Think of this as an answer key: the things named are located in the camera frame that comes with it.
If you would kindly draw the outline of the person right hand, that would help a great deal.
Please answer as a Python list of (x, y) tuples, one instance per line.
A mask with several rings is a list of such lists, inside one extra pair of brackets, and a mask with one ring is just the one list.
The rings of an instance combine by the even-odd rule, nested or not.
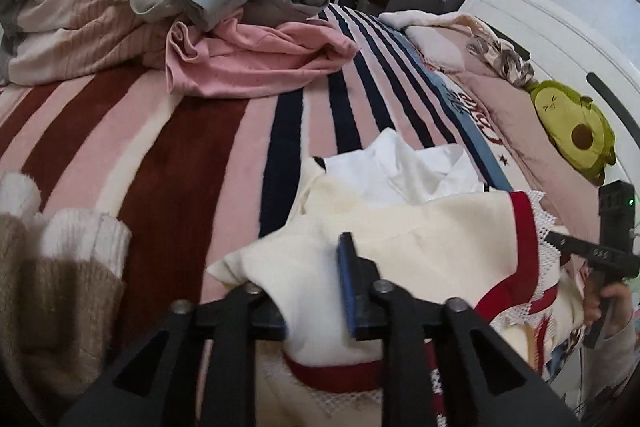
[(591, 272), (585, 285), (584, 307), (585, 324), (591, 326), (600, 320), (602, 299), (610, 299), (612, 312), (608, 326), (604, 330), (605, 338), (611, 338), (624, 329), (634, 315), (631, 291), (623, 282), (604, 285), (597, 272)]

